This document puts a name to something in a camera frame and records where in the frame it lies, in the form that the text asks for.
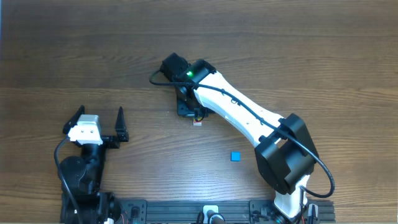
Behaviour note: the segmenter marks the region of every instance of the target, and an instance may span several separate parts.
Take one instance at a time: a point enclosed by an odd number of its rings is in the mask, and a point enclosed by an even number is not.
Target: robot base
[[[273,200],[225,201],[225,202],[147,202],[146,200],[120,200],[123,209],[134,224],[146,223],[196,223],[199,212],[205,205],[217,205],[226,223],[268,224],[275,221]],[[318,205],[316,223],[335,222],[333,202],[309,200],[308,204]],[[303,214],[308,219],[308,209]]]

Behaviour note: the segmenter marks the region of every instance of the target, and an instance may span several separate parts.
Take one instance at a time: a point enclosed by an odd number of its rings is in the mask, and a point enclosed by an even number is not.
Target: small blue block
[[[231,161],[239,162],[241,160],[240,152],[231,152]]]

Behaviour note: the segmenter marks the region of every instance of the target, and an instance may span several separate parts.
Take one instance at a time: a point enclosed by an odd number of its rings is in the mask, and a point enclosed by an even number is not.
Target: wood grain
[[[112,134],[103,190],[148,200],[273,198],[253,148],[212,115],[175,112],[148,76],[171,52],[205,58],[268,110],[307,123],[336,180],[339,222],[396,222],[398,2],[319,0],[3,0],[0,222],[57,222],[53,149],[85,105]],[[230,162],[240,151],[241,162]],[[78,154],[66,145],[60,157]],[[326,192],[315,168],[309,187]]]

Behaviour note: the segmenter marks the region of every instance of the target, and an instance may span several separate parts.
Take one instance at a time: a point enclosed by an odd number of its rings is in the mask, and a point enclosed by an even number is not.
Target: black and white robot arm
[[[183,103],[191,114],[184,116],[207,116],[214,111],[243,133],[255,148],[257,166],[264,180],[276,190],[275,207],[290,222],[299,218],[302,207],[307,203],[305,188],[316,162],[325,169],[334,191],[334,181],[326,166],[318,158],[308,129],[297,115],[283,118],[251,101],[231,86],[215,67],[204,60],[189,64],[173,53],[160,67],[170,83],[155,85],[174,86],[177,103]],[[287,139],[282,147],[276,144]]]

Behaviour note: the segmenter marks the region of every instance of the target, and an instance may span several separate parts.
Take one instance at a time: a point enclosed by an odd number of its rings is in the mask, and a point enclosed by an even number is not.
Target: tabletop
[[[80,105],[105,134],[124,108],[130,141],[109,150],[103,191],[273,199],[238,130],[217,114],[193,126],[177,116],[173,88],[148,82],[172,52],[306,122],[336,181],[337,221],[396,222],[397,11],[395,0],[3,0],[0,222],[59,221],[53,151]],[[60,158],[79,153],[69,143]],[[308,188],[328,191],[320,166]]]

